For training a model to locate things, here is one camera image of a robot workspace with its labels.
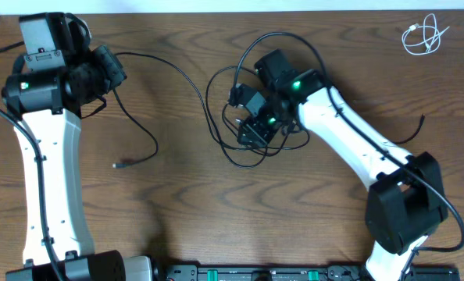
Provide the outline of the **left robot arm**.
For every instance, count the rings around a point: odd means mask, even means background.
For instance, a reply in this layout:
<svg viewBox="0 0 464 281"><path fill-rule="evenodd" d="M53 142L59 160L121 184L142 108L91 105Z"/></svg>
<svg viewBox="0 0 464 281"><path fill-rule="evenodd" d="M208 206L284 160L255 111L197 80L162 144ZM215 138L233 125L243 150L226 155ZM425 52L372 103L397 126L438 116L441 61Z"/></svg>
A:
<svg viewBox="0 0 464 281"><path fill-rule="evenodd" d="M2 89L23 157L27 236L23 267L8 280L152 280L149 257L97 253L84 214L81 109L126 74L106 46L90 49L87 24L70 13L21 16L26 53Z"/></svg>

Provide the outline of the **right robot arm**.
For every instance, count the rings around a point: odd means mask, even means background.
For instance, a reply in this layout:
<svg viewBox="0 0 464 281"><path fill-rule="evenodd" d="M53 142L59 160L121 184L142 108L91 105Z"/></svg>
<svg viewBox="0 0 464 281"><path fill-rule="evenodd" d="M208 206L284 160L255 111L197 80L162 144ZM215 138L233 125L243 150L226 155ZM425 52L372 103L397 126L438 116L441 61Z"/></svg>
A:
<svg viewBox="0 0 464 281"><path fill-rule="evenodd" d="M322 70L297 70L280 49L262 57L255 74L266 94L239 83L230 90L230 105L248 111L238 143L266 148L290 121L325 141L367 190L365 224L374 245L364 265L366 276L414 278L414 256L448 217L437 160L388 140L347 104Z"/></svg>

